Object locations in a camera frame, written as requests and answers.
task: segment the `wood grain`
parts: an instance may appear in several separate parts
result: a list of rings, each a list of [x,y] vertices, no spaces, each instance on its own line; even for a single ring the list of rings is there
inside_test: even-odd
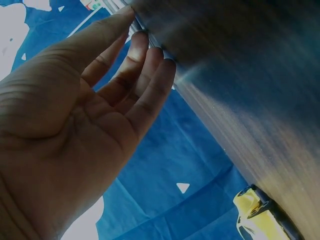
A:
[[[320,2],[127,0],[244,177],[320,236]]]

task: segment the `blue tarp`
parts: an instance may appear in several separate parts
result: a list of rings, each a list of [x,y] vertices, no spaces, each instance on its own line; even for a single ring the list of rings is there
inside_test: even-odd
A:
[[[20,3],[0,0],[0,5]],[[65,39],[89,11],[78,1],[51,1],[51,11],[26,8],[29,33],[13,69]],[[90,22],[108,16],[104,9]],[[95,87],[115,73],[128,51]],[[190,184],[185,193],[177,183]],[[136,153],[103,195],[96,224],[101,240],[237,240],[232,199],[247,183],[181,96],[173,90]]]

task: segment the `white shape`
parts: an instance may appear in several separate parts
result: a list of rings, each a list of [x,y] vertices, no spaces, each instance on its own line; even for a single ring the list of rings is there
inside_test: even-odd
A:
[[[104,208],[104,198],[100,197],[92,207],[71,224],[61,240],[99,240],[96,223],[102,217]]]
[[[26,6],[14,3],[0,7],[0,81],[8,76],[29,26],[25,24]]]
[[[178,182],[176,186],[179,188],[182,194],[184,194],[190,186],[190,183]]]
[[[59,12],[61,12],[64,8],[65,6],[58,7]]]
[[[50,12],[52,10],[52,8],[50,7],[50,0],[23,0],[23,3],[29,8],[47,12]]]

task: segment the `yellow object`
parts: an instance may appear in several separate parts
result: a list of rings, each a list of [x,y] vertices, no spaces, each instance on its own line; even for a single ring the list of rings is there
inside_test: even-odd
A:
[[[289,217],[255,185],[233,199],[239,216],[236,228],[244,240],[302,240]]]

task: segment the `palm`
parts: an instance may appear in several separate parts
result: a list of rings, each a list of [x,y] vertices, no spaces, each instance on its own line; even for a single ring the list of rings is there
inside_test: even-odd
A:
[[[44,239],[62,234],[103,194],[170,92],[174,64],[159,48],[148,50],[141,32],[113,79],[92,90],[117,57],[133,17],[92,25],[1,82],[0,103],[8,104],[0,104],[0,174]],[[115,33],[100,34],[105,25]]]

